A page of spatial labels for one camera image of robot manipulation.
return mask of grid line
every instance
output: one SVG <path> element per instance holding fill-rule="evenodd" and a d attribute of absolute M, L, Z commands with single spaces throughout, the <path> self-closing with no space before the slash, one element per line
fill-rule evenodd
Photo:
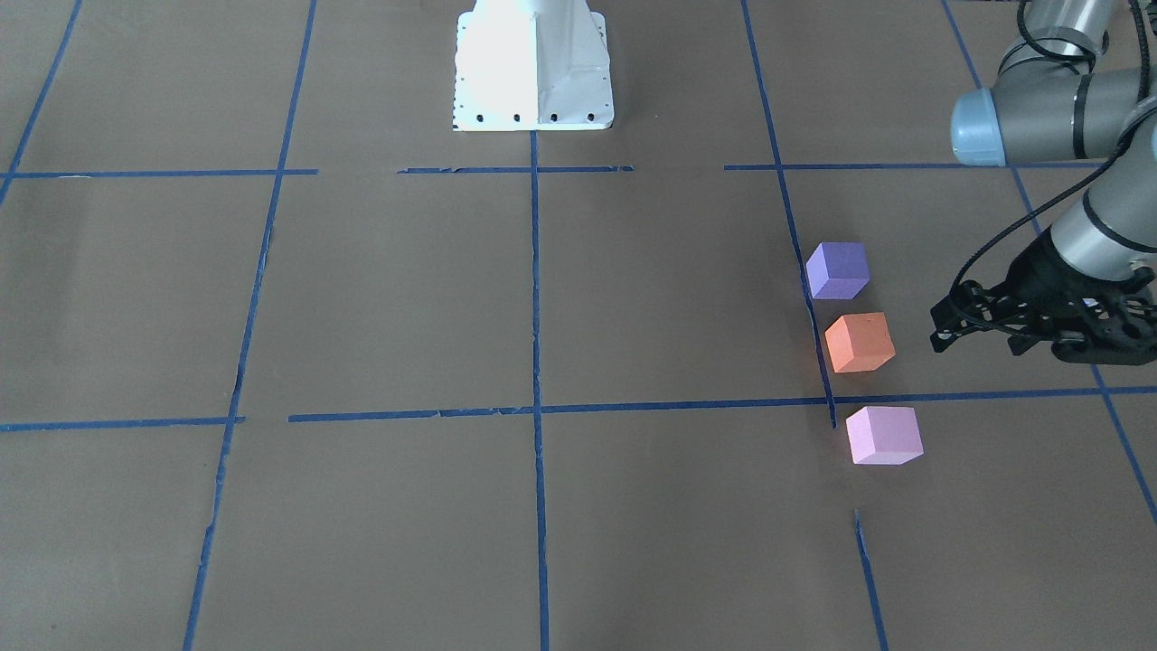
<path fill-rule="evenodd" d="M 876 638 L 879 651 L 887 651 L 887 634 L 884 631 L 884 615 L 879 608 L 879 595 L 876 593 L 876 577 L 871 571 L 871 556 L 868 555 L 868 542 L 864 540 L 863 523 L 860 521 L 860 510 L 856 510 L 856 547 L 860 548 L 860 564 L 864 570 L 864 584 L 868 587 L 868 601 L 871 604 L 871 617 L 876 622 Z"/>
<path fill-rule="evenodd" d="M 227 417 L 209 419 L 138 419 L 128 421 L 68 421 L 54 423 L 5 423 L 0 432 L 59 432 L 76 430 L 133 430 L 141 428 L 177 428 L 224 426 Z"/>
<path fill-rule="evenodd" d="M 189 621 L 185 626 L 184 651 L 192 651 L 197 636 L 197 622 L 200 616 L 201 599 L 205 594 L 205 578 L 208 574 L 209 560 L 213 553 L 213 539 L 216 533 L 218 517 L 221 512 L 222 491 L 226 480 L 226 460 L 233 446 L 234 431 L 237 424 L 237 412 L 241 405 L 241 393 L 245 384 L 245 367 L 249 362 L 249 350 L 253 340 L 253 324 L 257 319 L 257 306 L 261 296 L 261 284 L 265 279 L 265 264 L 268 260 L 270 243 L 273 235 L 273 222 L 277 219 L 278 202 L 281 197 L 281 185 L 285 179 L 286 161 L 289 157 L 289 142 L 293 138 L 294 118 L 297 113 L 297 99 L 301 96 L 301 84 L 305 75 L 305 61 L 309 57 L 309 43 L 314 32 L 314 19 L 317 15 L 317 0 L 310 0 L 309 16 L 305 19 L 305 35 L 302 38 L 301 54 L 297 59 L 297 75 L 294 79 L 293 94 L 289 98 L 289 112 L 286 116 L 285 133 L 281 138 L 281 154 L 278 157 L 277 173 L 273 177 L 273 192 L 270 195 L 270 208 L 265 216 L 265 230 L 261 234 L 260 253 L 257 258 L 257 271 L 253 275 L 253 289 L 249 298 L 249 312 L 245 317 L 245 332 L 241 341 L 241 354 L 237 360 L 237 380 L 233 398 L 229 401 L 229 416 L 226 420 L 224 434 L 221 439 L 221 454 L 218 458 L 216 481 L 213 491 L 213 512 L 209 525 L 205 530 L 201 545 L 200 563 L 197 567 L 197 579 L 189 607 Z"/>
<path fill-rule="evenodd" d="M 543 167 L 537 169 L 530 167 L 407 167 L 399 169 L 398 173 L 612 173 L 617 171 L 634 171 L 632 164 L 602 164 L 602 165 L 578 165 L 578 167 Z"/>
<path fill-rule="evenodd" d="M 1045 400 L 1063 398 L 1110 395 L 1157 395 L 1157 386 L 1133 387 L 1079 387 L 1069 390 L 1016 390 L 1003 392 L 949 392 L 926 394 L 883 394 L 835 397 L 837 405 L 875 405 L 898 402 L 967 402 L 989 400 Z M 684 412 L 714 409 L 757 409 L 778 407 L 816 407 L 827 405 L 825 397 L 808 398 L 771 398 L 747 400 L 700 400 L 668 402 L 604 402 L 574 405 L 543 405 L 544 415 L 555 414 L 599 414 L 599 413 L 639 413 L 639 412 Z M 487 416 L 526 416 L 535 413 L 535 406 L 522 407 L 484 407 L 455 409 L 411 409 L 398 412 L 348 412 L 329 414 L 294 414 L 286 419 L 288 423 L 339 423 L 344 421 L 408 421 L 421 419 L 472 419 Z"/>
<path fill-rule="evenodd" d="M 1039 162 L 1004 165 L 1003 169 L 1095 169 L 1096 162 Z M 853 163 L 750 163 L 724 164 L 723 171 L 817 171 L 817 170 L 855 170 L 855 169 L 1002 169 L 994 167 L 977 167 L 964 163 L 944 162 L 853 162 Z"/>
<path fill-rule="evenodd" d="M 546 478 L 543 464 L 543 347 L 540 328 L 541 274 L 538 237 L 538 132 L 530 132 L 531 341 L 533 342 L 535 502 L 538 523 L 538 636 L 541 651 L 551 649 L 551 606 L 546 570 Z"/>
<path fill-rule="evenodd" d="M 743 8 L 743 22 L 747 31 L 747 45 L 751 49 L 751 62 L 756 68 L 756 83 L 759 86 L 759 98 L 764 104 L 764 120 L 767 123 L 767 139 L 772 145 L 772 157 L 775 158 L 775 175 L 780 182 L 780 197 L 783 200 L 783 212 L 788 222 L 788 232 L 791 235 L 791 249 L 795 251 L 796 264 L 799 266 L 799 287 L 803 290 L 804 304 L 808 306 L 808 318 L 811 320 L 811 335 L 816 345 L 816 362 L 819 368 L 819 377 L 824 383 L 824 397 L 827 400 L 827 412 L 832 420 L 834 430 L 839 422 L 835 415 L 835 398 L 832 394 L 832 383 L 827 378 L 827 361 L 824 357 L 824 347 L 819 338 L 819 323 L 816 319 L 816 306 L 811 303 L 811 291 L 808 288 L 808 269 L 803 259 L 803 250 L 799 247 L 799 234 L 796 231 L 795 215 L 791 212 L 791 195 L 788 193 L 788 178 L 783 172 L 783 158 L 780 156 L 780 142 L 775 135 L 775 121 L 772 119 L 772 104 L 767 98 L 767 84 L 764 82 L 764 68 L 759 62 L 759 47 L 756 45 L 756 34 L 751 27 L 751 10 L 747 0 L 739 0 Z"/>
<path fill-rule="evenodd" d="M 949 6 L 948 0 L 941 0 L 941 5 L 944 7 L 944 15 L 948 17 L 949 24 L 952 27 L 952 32 L 956 35 L 956 40 L 960 45 L 960 53 L 964 56 L 964 62 L 968 66 L 968 74 L 972 75 L 972 81 L 975 83 L 977 88 L 982 88 L 980 82 L 980 75 L 977 74 L 977 66 L 973 64 L 972 56 L 968 53 L 968 46 L 964 42 L 964 36 L 960 34 L 960 28 L 956 22 L 956 16 L 952 14 L 952 7 Z M 1020 173 L 1014 168 L 1011 169 L 1012 177 L 1016 180 L 1017 188 L 1020 192 L 1020 199 L 1024 201 L 1024 207 L 1026 210 L 1032 212 L 1032 201 L 1029 198 L 1029 192 L 1024 187 L 1024 182 L 1020 179 Z M 1040 224 L 1036 223 L 1033 220 L 1033 227 L 1037 229 L 1038 235 L 1040 234 Z M 1136 456 L 1133 453 L 1133 445 L 1129 443 L 1129 436 L 1121 424 L 1121 420 L 1118 417 L 1117 407 L 1113 405 L 1113 394 L 1105 386 L 1105 380 L 1101 378 L 1100 370 L 1096 364 L 1090 365 L 1090 372 L 1092 373 L 1093 380 L 1097 383 L 1097 387 L 1105 402 L 1105 409 L 1108 412 L 1110 421 L 1113 423 L 1113 428 L 1117 430 L 1118 439 L 1121 443 L 1121 449 L 1125 452 L 1126 459 L 1133 471 L 1133 478 L 1136 480 L 1137 488 L 1141 490 L 1141 495 L 1145 501 L 1145 505 L 1149 509 L 1149 515 L 1157 525 L 1157 505 L 1154 504 L 1152 493 L 1149 490 L 1149 483 L 1145 481 L 1144 473 L 1141 472 L 1141 466 L 1137 464 Z"/>
<path fill-rule="evenodd" d="M 40 94 L 36 97 L 36 104 L 32 105 L 31 114 L 28 116 L 24 133 L 21 134 L 16 153 L 13 154 L 12 163 L 8 164 L 8 173 L 5 175 L 3 183 L 0 184 L 0 206 L 3 205 L 3 200 L 8 197 L 8 188 L 12 187 L 14 175 L 20 170 L 20 161 L 24 157 L 24 149 L 28 148 L 28 141 L 32 138 L 32 130 L 36 128 L 36 120 L 40 117 L 40 110 L 44 109 L 44 101 L 49 97 L 49 89 L 52 88 L 52 82 L 57 79 L 57 71 L 60 69 L 60 61 L 65 58 L 65 51 L 68 49 L 68 40 L 72 38 L 73 28 L 76 27 L 76 17 L 80 16 L 80 8 L 84 0 L 75 0 L 73 3 L 72 14 L 68 16 L 68 24 L 65 27 L 64 36 L 60 38 L 60 46 L 57 47 L 57 56 L 52 59 L 52 66 L 49 67 L 49 75 L 44 79 Z"/>
<path fill-rule="evenodd" d="M 281 171 L 285 176 L 317 176 L 317 168 L 293 168 Z M 275 169 L 128 169 L 86 171 L 17 171 L 5 173 L 5 178 L 179 178 L 187 176 L 277 176 Z"/>

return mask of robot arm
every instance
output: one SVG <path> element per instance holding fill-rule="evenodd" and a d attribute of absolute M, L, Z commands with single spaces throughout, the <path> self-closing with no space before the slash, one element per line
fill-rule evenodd
<path fill-rule="evenodd" d="M 1009 50 L 992 89 L 957 103 L 953 150 L 966 164 L 1108 161 L 1003 282 L 956 283 L 933 308 L 937 353 L 1000 331 L 1014 355 L 1052 342 L 1064 362 L 1157 360 L 1147 287 L 1155 276 L 1147 264 L 1157 259 L 1157 98 L 1138 104 L 1138 94 L 1149 95 L 1138 93 L 1142 71 L 1092 73 L 1112 9 L 1113 0 L 1034 0 L 1024 21 L 1030 39 Z"/>

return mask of grid square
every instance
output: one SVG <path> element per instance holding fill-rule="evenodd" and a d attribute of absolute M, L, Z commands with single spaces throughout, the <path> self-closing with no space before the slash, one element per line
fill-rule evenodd
<path fill-rule="evenodd" d="M 1023 169 L 1020 178 L 1024 182 L 1025 192 L 1033 206 L 1044 204 L 1056 194 L 1067 190 L 1082 178 L 1089 175 L 1091 169 Z M 1041 228 L 1047 228 L 1074 202 L 1081 200 L 1081 192 L 1069 197 L 1060 205 L 1048 210 L 1040 217 Z M 1150 284 L 1150 289 L 1157 291 L 1157 282 Z M 1098 367 L 1105 384 L 1111 387 L 1127 386 L 1154 386 L 1157 385 L 1157 369 L 1152 364 L 1147 367 Z"/>
<path fill-rule="evenodd" d="M 1157 537 L 1099 398 L 922 404 L 855 479 L 897 649 L 1144 649 Z"/>
<path fill-rule="evenodd" d="M 3 646 L 178 649 L 220 447 L 220 428 L 6 435 Z"/>
<path fill-rule="evenodd" d="M 823 407 L 550 415 L 551 649 L 874 649 Z"/>
<path fill-rule="evenodd" d="M 738 1 L 589 5 L 606 16 L 614 127 L 544 132 L 543 164 L 718 169 L 772 160 Z"/>
<path fill-rule="evenodd" d="M 73 0 L 12 0 L 0 3 L 0 169 L 8 163 L 24 134 L 60 38 Z"/>
<path fill-rule="evenodd" d="M 529 175 L 287 178 L 245 415 L 525 406 Z"/>
<path fill-rule="evenodd" d="M 540 183 L 548 402 L 824 395 L 774 177 Z"/>
<path fill-rule="evenodd" d="M 538 649 L 530 417 L 246 421 L 199 649 Z"/>
<path fill-rule="evenodd" d="M 856 298 L 816 302 L 820 328 L 842 313 L 883 311 L 896 346 L 896 358 L 879 371 L 833 377 L 837 395 L 1093 386 L 1086 369 L 1057 362 L 1048 347 L 1012 357 L 1000 334 L 974 334 L 933 353 L 929 309 L 972 251 L 1024 213 L 1007 170 L 798 171 L 788 183 L 804 249 L 857 241 L 874 260 L 872 281 Z M 1003 280 L 1032 236 L 1027 227 L 1014 234 L 968 276 L 986 286 Z"/>
<path fill-rule="evenodd" d="M 17 180 L 0 422 L 228 412 L 267 178 Z"/>
<path fill-rule="evenodd" d="M 86 3 L 21 170 L 275 167 L 309 2 L 223 5 Z"/>
<path fill-rule="evenodd" d="M 938 2 L 753 2 L 751 17 L 784 162 L 956 162 L 952 105 L 973 83 Z"/>
<path fill-rule="evenodd" d="M 290 165 L 355 173 L 525 167 L 526 134 L 451 128 L 456 25 L 472 6 L 322 2 Z"/>

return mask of cube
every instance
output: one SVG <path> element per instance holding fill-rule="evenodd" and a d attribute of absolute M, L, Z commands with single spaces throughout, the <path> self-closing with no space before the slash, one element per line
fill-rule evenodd
<path fill-rule="evenodd" d="M 845 313 L 824 334 L 837 373 L 875 371 L 896 357 L 883 311 Z"/>
<path fill-rule="evenodd" d="M 824 242 L 808 259 L 808 284 L 813 298 L 854 298 L 871 276 L 860 242 Z"/>
<path fill-rule="evenodd" d="M 899 466 L 924 453 L 911 407 L 865 407 L 849 416 L 847 426 L 854 464 Z"/>

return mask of pink cube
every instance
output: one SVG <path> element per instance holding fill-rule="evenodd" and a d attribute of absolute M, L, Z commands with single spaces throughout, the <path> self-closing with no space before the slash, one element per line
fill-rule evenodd
<path fill-rule="evenodd" d="M 924 453 L 916 410 L 911 407 L 865 407 L 848 417 L 852 461 L 899 466 Z"/>

